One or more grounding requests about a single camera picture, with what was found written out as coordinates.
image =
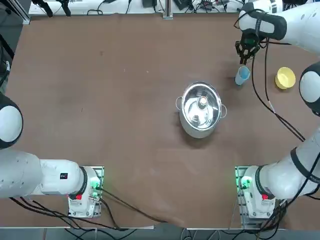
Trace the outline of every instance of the table surface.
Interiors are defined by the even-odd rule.
[[[299,141],[258,101],[250,81],[234,83],[239,67],[234,14],[35,19],[24,26],[7,95],[21,108],[24,130],[15,149],[42,159],[103,165],[104,186],[141,210],[189,228],[228,228],[236,199],[235,166],[279,161]],[[310,136],[317,118],[298,84],[282,92],[280,67],[300,78],[317,57],[294,46],[268,52],[269,97],[276,111]],[[254,78],[264,93],[264,51]],[[214,133],[184,133],[175,100],[194,81],[212,84],[228,109]],[[66,196],[36,197],[66,213]],[[142,227],[153,221],[106,198],[116,222]],[[65,226],[1,199],[0,226]],[[283,227],[319,230],[317,201],[300,197]],[[232,228],[241,227],[236,209]],[[108,213],[95,219],[112,225]]]

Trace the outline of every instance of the floor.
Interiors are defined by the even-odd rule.
[[[186,231],[184,231],[181,238],[182,228],[173,226],[171,224],[159,224],[155,226],[154,229],[138,229],[132,235],[126,237],[126,240],[184,240],[186,237]],[[83,233],[81,230],[72,231],[76,235]],[[190,231],[192,236],[195,234],[195,230]],[[230,231],[232,233],[238,233],[239,231],[234,230]],[[108,231],[115,238],[119,239],[127,233],[124,232],[114,232]],[[194,239],[195,240],[209,240],[210,236],[214,233],[214,230],[198,230]],[[272,233],[265,233],[261,237],[267,238]],[[319,232],[316,231],[286,231],[280,230],[273,237],[273,240],[316,240],[319,239]],[[82,236],[83,240],[110,240],[112,239],[109,236],[106,236],[104,233],[98,232],[97,238],[95,238],[95,231],[91,231]],[[220,231],[221,240],[232,240],[234,235],[227,235]],[[2,240],[75,240],[76,237],[72,236],[70,233],[64,229],[43,229],[43,228],[29,228],[29,229],[0,229],[0,239]],[[242,234],[237,237],[237,240],[254,240],[256,239],[254,235]],[[219,240],[219,233],[215,233],[210,240]]]
[[[28,10],[31,0],[20,0],[20,3],[23,7]],[[7,15],[0,9],[0,33],[6,39],[8,44],[13,50],[16,49],[16,46],[19,41],[19,36],[22,30],[22,21],[14,14]],[[186,231],[183,232],[183,229],[176,227],[171,224],[158,224],[154,229],[138,229],[135,233],[128,236],[128,240],[146,240],[146,239],[155,239],[155,240],[178,240],[184,239],[186,237]],[[81,230],[72,230],[76,235],[83,233]],[[191,230],[193,239],[195,240],[207,240],[210,238],[214,231],[213,230],[198,230],[195,234],[195,230]],[[230,231],[232,233],[238,233],[238,230]],[[108,233],[112,234],[115,238],[119,239],[122,236],[126,235],[125,232],[115,232],[108,230]],[[223,232],[216,232],[210,239],[211,240],[231,240],[234,235],[227,235]],[[272,233],[265,233],[261,237],[268,237]],[[319,231],[286,231],[280,230],[274,236],[274,240],[300,240],[300,239],[319,239]],[[2,228],[0,229],[0,239],[1,240],[75,240],[76,237],[65,231],[61,228]],[[98,232],[96,235],[95,231],[86,233],[83,237],[83,240],[93,240],[93,239],[111,239],[111,237],[106,236],[104,233]],[[242,234],[238,240],[254,240],[254,235]]]

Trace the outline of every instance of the white robotic arm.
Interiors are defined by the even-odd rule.
[[[69,215],[98,217],[103,178],[94,168],[69,160],[39,159],[8,149],[23,130],[19,107],[0,93],[0,198],[31,195],[68,195]]]
[[[281,0],[258,0],[246,3],[239,14],[242,31],[241,46],[255,48],[258,45],[244,44],[248,39],[275,39],[301,47],[320,55],[320,2],[304,4],[282,11]],[[240,63],[246,63],[249,55],[237,49]],[[299,92],[313,113],[320,113],[320,62],[303,71]],[[275,199],[292,199],[309,176],[312,165],[320,153],[320,128],[281,161],[264,166],[249,167],[241,185],[250,218],[268,218],[275,207]],[[301,195],[318,189],[320,164],[316,165]]]

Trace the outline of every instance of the stainless steel pot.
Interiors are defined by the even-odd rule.
[[[180,122],[187,134],[202,139],[210,135],[220,119],[227,115],[227,108],[210,84],[197,81],[189,85],[175,101]]]

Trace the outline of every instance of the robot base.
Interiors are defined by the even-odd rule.
[[[276,200],[263,199],[259,193],[255,175],[257,166],[236,166],[235,178],[237,186],[237,200],[242,227],[258,229],[268,219],[274,209]]]
[[[102,191],[96,187],[103,188],[104,167],[103,166],[83,166],[87,174],[87,185],[82,195],[77,195],[76,199],[68,197],[68,215],[76,218],[96,218],[101,216]]]

